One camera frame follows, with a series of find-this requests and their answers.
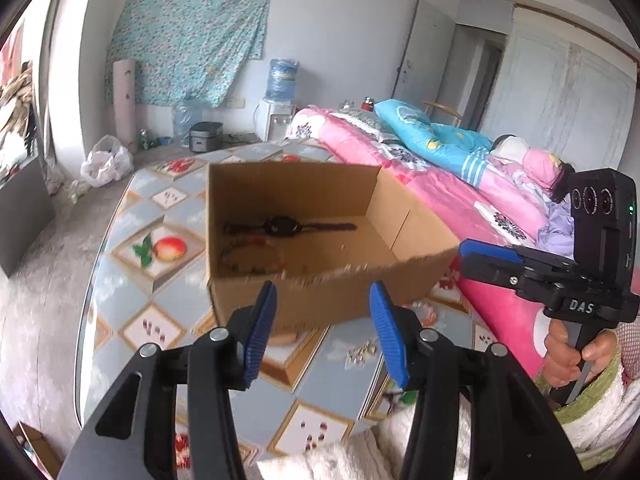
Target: concrete floor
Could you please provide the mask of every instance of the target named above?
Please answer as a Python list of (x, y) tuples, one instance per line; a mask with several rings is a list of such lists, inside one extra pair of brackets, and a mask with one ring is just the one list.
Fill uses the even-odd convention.
[[(189, 153), (160, 146), (134, 162), (139, 169)], [(80, 433), (73, 387), (84, 294), (128, 181), (92, 189), (76, 205), (61, 190), (55, 219), (19, 268), (10, 279), (0, 271), (0, 410), (9, 426), (21, 420), (40, 430), (61, 459)]]

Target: black hair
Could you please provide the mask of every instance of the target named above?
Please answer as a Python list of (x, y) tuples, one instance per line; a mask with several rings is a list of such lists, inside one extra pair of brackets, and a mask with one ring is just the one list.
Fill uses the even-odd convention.
[(560, 173), (551, 186), (551, 200), (559, 204), (569, 193), (569, 177), (575, 173), (575, 168), (566, 162), (560, 162)]
[(508, 139), (509, 137), (515, 137), (515, 135), (511, 135), (511, 134), (506, 134), (506, 135), (501, 135), (500, 137), (498, 137), (497, 139), (495, 139), (494, 145), (491, 147), (490, 151), (495, 150), (498, 146), (500, 146), (502, 144), (502, 142), (505, 139)]

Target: blue quilt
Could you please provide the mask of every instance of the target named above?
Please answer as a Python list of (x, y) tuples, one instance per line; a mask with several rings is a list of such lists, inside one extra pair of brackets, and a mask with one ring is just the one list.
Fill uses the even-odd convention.
[(431, 123), (418, 108), (389, 99), (375, 105), (406, 147), (422, 158), (478, 187), (488, 163), (492, 142), (477, 132)]
[(136, 60), (136, 102), (171, 106), (186, 94), (217, 107), (247, 59), (261, 59), (270, 0), (127, 0), (107, 54)]

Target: purple cloth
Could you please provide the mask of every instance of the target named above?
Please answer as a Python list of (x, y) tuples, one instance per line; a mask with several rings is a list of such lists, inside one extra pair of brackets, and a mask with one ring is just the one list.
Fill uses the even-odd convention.
[(574, 259), (574, 219), (571, 204), (549, 204), (546, 225), (538, 231), (536, 247), (547, 253)]

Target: teal floral fabric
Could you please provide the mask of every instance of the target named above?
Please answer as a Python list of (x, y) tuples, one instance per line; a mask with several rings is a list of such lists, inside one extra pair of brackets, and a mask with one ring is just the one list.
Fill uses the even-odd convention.
[(261, 59), (270, 0), (127, 0), (107, 54), (136, 60), (136, 102), (171, 106), (187, 94), (217, 107), (247, 59)]

